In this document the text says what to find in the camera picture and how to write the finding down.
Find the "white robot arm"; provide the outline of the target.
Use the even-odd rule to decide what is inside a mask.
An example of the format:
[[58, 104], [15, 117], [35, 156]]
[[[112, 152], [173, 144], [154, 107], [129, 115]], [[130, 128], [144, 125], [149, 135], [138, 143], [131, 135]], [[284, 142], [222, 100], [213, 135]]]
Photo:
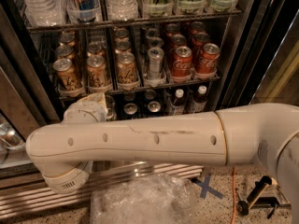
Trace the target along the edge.
[[88, 180], [93, 161], [205, 166], [258, 162], [282, 187], [299, 224], [299, 107], [277, 103], [147, 119], [107, 121], [105, 96], [67, 108], [60, 123], [33, 131], [26, 152], [57, 193]]

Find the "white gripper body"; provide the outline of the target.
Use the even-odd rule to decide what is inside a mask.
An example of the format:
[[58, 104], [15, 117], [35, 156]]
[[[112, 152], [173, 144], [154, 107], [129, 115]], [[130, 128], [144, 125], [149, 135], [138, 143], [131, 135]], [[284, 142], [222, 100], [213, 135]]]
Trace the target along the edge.
[[97, 123], [107, 120], [107, 110], [95, 101], [73, 103], [64, 112], [63, 123]]

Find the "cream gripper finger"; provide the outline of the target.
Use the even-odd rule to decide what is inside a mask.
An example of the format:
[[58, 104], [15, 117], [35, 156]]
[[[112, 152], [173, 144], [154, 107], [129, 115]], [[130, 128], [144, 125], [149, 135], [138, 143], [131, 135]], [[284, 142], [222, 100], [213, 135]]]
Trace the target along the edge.
[[96, 102], [99, 105], [106, 106], [106, 96], [102, 92], [96, 92], [79, 99], [80, 102]]

